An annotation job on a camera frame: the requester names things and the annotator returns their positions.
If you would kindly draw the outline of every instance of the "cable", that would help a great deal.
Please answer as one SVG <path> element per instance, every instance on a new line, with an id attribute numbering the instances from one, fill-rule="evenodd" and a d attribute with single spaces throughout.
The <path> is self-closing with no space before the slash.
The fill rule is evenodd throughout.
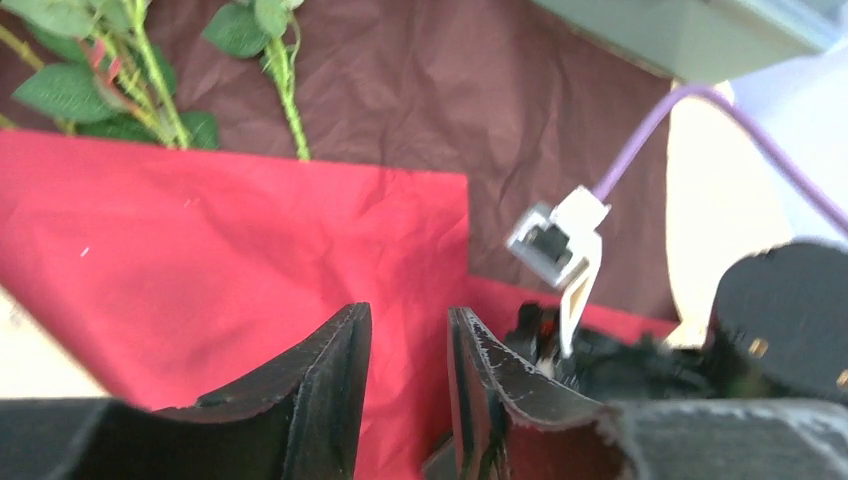
<path id="1" fill-rule="evenodd" d="M 654 133 L 657 126 L 671 112 L 671 109 L 678 102 L 690 96 L 701 97 L 704 100 L 710 101 L 735 120 L 736 123 L 748 132 L 760 148 L 766 152 L 772 164 L 780 170 L 789 183 L 801 192 L 806 197 L 806 200 L 841 230 L 844 235 L 848 236 L 848 215 L 792 163 L 792 160 L 789 159 L 789 156 L 777 145 L 774 139 L 760 128 L 751 117 L 735 108 L 718 92 L 703 85 L 686 85 L 677 88 L 660 100 L 657 106 L 651 110 L 651 113 L 645 117 L 639 128 L 633 132 L 627 143 L 624 144 L 624 147 L 601 181 L 592 189 L 592 193 L 598 200 L 603 202 L 609 196 L 610 191 L 621 179 L 621 176 L 624 175 L 624 172 L 627 171 L 627 168 L 630 167 L 630 164 L 633 163 L 633 159 L 636 158 L 639 150 L 642 149 L 642 146 L 645 145 L 645 142 Z"/>

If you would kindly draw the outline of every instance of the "artificial plant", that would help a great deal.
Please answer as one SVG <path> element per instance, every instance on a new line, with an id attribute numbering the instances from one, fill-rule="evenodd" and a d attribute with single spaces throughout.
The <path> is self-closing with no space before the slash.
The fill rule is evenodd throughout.
<path id="1" fill-rule="evenodd" d="M 216 13 L 203 36 L 218 49 L 237 58 L 260 57 L 280 97 L 289 122 L 298 159 L 311 158 L 295 104 L 295 59 L 300 50 L 300 28 L 294 10 L 303 0 L 235 0 Z M 294 42 L 286 45 L 283 35 L 291 28 Z"/>
<path id="2" fill-rule="evenodd" d="M 44 65 L 0 26 L 0 41 L 36 70 L 14 98 L 54 117 L 68 133 L 181 149 L 218 148 L 218 125 L 211 114 L 177 111 L 176 73 L 144 28 L 149 4 L 0 0 L 0 8 L 21 17 L 33 37 L 63 60 Z M 13 125 L 5 117 L 0 122 Z"/>

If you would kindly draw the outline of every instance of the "red cloth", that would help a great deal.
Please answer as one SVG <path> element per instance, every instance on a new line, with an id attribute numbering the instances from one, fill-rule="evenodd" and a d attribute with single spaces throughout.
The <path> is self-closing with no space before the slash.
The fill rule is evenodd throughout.
<path id="1" fill-rule="evenodd" d="M 534 297 L 466 274 L 460 175 L 4 132 L 0 185 L 0 282 L 145 408 L 191 404 L 370 302 L 357 478 L 419 478 L 449 428 L 448 307 L 503 334 Z"/>

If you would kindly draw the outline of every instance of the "gold screw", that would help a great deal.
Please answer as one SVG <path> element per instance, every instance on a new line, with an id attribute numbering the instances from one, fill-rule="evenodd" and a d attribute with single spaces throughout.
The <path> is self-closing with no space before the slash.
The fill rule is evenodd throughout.
<path id="1" fill-rule="evenodd" d="M 839 388 L 848 390 L 848 369 L 842 370 L 842 373 L 839 375 L 839 378 L 836 379 L 836 385 Z"/>
<path id="2" fill-rule="evenodd" d="M 751 342 L 751 346 L 748 348 L 748 353 L 750 353 L 754 358 L 762 358 L 762 356 L 766 354 L 766 350 L 768 350 L 768 342 L 761 338 L 756 338 L 753 342 Z"/>

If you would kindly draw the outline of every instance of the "wrinkled fabric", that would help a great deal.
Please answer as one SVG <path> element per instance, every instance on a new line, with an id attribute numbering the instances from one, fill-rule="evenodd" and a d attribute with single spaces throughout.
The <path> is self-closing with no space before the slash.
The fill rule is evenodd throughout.
<path id="1" fill-rule="evenodd" d="M 228 58 L 200 36 L 222 3 L 151 5 L 148 28 L 176 67 L 179 106 L 212 111 L 226 150 L 292 156 L 259 62 Z M 591 187 L 671 86 L 529 0 L 309 0 L 297 18 L 297 103 L 315 158 L 467 173 L 471 270 L 528 288 L 547 287 L 501 248 L 518 216 Z M 8 99 L 27 67 L 4 48 L 0 64 L 0 112 L 52 128 Z M 674 319 L 667 139 L 663 124 L 609 198 L 592 301 Z"/>
<path id="2" fill-rule="evenodd" d="M 356 478 L 419 478 L 450 427 L 449 307 L 502 335 L 523 301 L 557 302 L 467 274 L 461 175 L 32 132 L 0 152 L 0 283 L 136 405 L 191 404 L 370 302 Z M 625 339 L 671 326 L 584 319 Z"/>

